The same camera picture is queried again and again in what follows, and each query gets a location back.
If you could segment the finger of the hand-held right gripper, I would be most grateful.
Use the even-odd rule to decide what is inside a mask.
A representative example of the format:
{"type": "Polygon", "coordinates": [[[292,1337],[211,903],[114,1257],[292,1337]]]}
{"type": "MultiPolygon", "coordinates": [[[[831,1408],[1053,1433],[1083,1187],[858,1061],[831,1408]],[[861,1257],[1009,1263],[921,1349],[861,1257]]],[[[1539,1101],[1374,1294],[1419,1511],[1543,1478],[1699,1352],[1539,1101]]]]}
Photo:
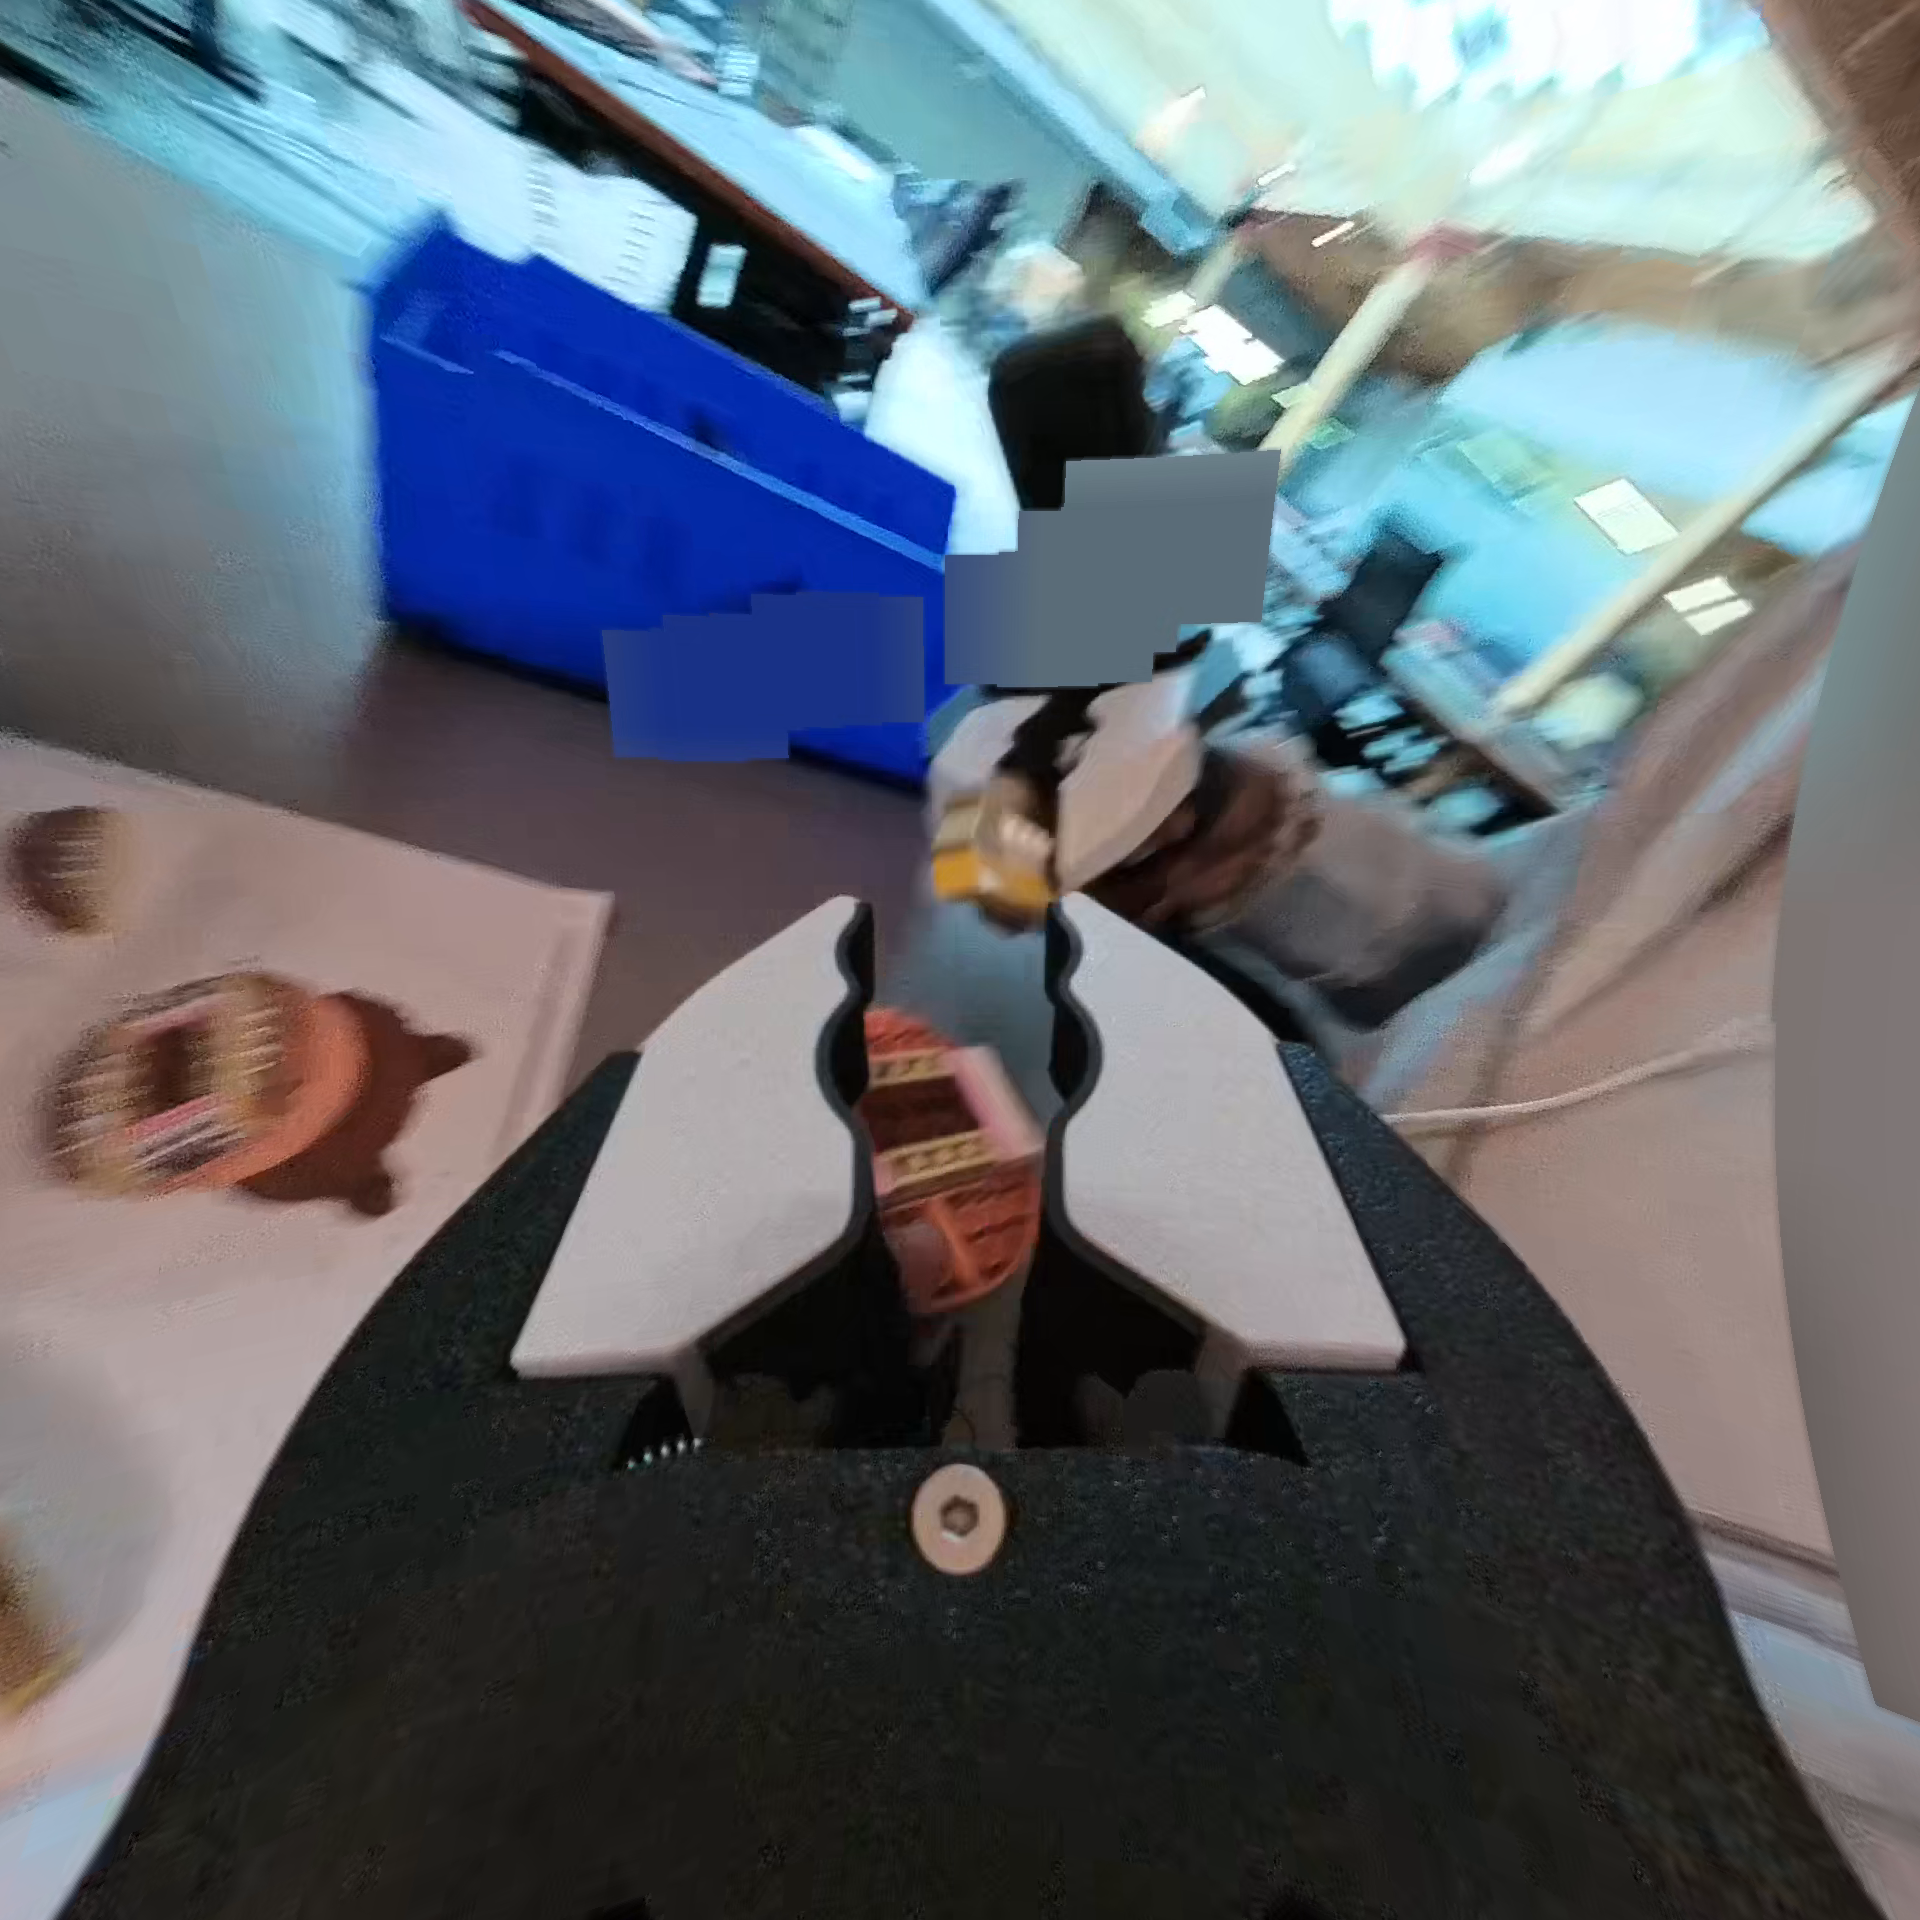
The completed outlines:
{"type": "Polygon", "coordinates": [[[961,831],[1006,831],[1021,822],[1051,841],[1058,886],[1051,801],[1053,758],[1041,751],[1041,773],[1027,773],[1017,739],[1042,716],[1050,697],[948,697],[929,720],[926,824],[933,838],[961,831]]]}
{"type": "Polygon", "coordinates": [[[1197,668],[1058,688],[1041,723],[1041,820],[1051,894],[1068,896],[1134,862],[1194,797],[1204,761],[1197,668]]]}

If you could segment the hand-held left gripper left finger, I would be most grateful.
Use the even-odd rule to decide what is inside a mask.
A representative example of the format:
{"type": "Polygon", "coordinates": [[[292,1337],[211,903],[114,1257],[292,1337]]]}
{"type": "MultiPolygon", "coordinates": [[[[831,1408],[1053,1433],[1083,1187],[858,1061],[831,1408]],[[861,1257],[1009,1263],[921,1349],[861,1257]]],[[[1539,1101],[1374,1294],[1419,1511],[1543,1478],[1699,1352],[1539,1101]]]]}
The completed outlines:
{"type": "Polygon", "coordinates": [[[655,1027],[514,1339],[516,1377],[707,1387],[722,1339],[859,1246],[870,996],[874,909],[831,896],[655,1027]]]}

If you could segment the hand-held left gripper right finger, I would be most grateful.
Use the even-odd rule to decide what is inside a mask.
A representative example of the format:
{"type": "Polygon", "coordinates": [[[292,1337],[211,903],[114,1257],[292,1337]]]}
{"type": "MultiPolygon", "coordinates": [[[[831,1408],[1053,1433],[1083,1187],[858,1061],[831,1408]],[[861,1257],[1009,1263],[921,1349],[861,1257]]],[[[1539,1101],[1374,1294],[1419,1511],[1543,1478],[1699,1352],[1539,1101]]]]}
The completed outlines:
{"type": "Polygon", "coordinates": [[[1033,1436],[1259,1436],[1257,1383],[1407,1363],[1283,1037],[1085,896],[1046,912],[1033,1436]]]}

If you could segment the gold curved brick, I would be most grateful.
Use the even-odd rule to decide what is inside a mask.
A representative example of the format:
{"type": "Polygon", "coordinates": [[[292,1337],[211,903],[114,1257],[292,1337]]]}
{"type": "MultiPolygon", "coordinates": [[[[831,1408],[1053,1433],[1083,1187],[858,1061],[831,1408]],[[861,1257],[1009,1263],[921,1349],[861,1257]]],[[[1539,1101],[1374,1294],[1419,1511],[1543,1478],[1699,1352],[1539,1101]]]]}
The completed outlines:
{"type": "Polygon", "coordinates": [[[939,904],[967,904],[989,921],[1038,925],[1058,897],[1051,841],[1014,822],[1006,831],[933,838],[929,888],[939,904]]]}

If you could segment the brick pot model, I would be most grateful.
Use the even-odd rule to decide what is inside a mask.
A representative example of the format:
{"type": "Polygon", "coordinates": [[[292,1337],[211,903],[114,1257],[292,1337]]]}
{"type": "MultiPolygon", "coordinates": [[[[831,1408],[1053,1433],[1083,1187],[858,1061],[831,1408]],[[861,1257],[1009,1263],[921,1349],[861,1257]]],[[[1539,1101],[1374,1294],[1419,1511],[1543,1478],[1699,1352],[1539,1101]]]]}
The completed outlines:
{"type": "Polygon", "coordinates": [[[914,1321],[1020,1283],[1041,1243],[1045,1136],[991,1047],[891,1005],[861,1017],[879,1229],[914,1321]]]}

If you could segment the person's right hand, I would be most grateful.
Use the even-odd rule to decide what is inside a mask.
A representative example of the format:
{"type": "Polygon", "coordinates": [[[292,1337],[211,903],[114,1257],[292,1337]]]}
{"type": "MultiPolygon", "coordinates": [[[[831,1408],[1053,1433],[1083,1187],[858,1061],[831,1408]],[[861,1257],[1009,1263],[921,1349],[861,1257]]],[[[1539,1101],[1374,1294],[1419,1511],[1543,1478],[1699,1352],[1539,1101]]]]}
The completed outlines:
{"type": "Polygon", "coordinates": [[[1302,740],[1228,735],[1202,779],[1147,843],[1085,885],[1087,897],[1166,940],[1228,931],[1293,875],[1321,838],[1329,804],[1302,740]]]}

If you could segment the background office desks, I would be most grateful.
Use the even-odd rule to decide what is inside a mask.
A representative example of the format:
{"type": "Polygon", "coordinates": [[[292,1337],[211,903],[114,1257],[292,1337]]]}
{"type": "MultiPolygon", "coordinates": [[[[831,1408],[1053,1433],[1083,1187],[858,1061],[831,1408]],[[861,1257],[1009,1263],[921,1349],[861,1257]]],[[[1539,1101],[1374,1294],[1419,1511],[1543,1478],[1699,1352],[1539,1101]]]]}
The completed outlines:
{"type": "Polygon", "coordinates": [[[861,153],[826,133],[783,126],[539,7],[468,1],[462,14],[511,53],[527,111],[565,151],[606,156],[695,215],[678,318],[698,303],[708,252],[727,244],[806,283],[829,321],[910,329],[1017,209],[1010,182],[865,177],[861,153]]]}

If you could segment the white instruction booklet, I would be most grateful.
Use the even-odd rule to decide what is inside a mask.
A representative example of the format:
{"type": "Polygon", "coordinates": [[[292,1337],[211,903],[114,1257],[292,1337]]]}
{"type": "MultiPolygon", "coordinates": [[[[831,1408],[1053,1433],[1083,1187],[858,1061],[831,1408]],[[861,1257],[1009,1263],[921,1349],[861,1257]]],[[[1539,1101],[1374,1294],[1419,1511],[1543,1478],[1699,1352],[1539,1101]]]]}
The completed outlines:
{"type": "Polygon", "coordinates": [[[108,931],[5,888],[5,1550],[68,1669],[5,1713],[5,1808],[138,1764],[281,1438],[405,1262],[565,1088],[612,897],[5,735],[5,827],[116,822],[108,931]],[[301,1077],[250,1156],[147,1191],[50,1163],[234,1056],[241,974],[301,1077]]]}

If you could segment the blue plastic bin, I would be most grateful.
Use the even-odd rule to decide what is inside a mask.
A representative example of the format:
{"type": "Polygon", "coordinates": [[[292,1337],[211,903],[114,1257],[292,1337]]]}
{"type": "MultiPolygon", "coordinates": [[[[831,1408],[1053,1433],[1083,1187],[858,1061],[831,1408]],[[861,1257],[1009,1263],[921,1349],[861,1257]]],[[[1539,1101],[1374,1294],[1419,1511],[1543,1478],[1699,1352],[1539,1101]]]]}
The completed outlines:
{"type": "Polygon", "coordinates": [[[606,636],[710,649],[775,756],[924,782],[953,487],[826,403],[446,217],[367,288],[379,612],[604,693],[606,636]]]}

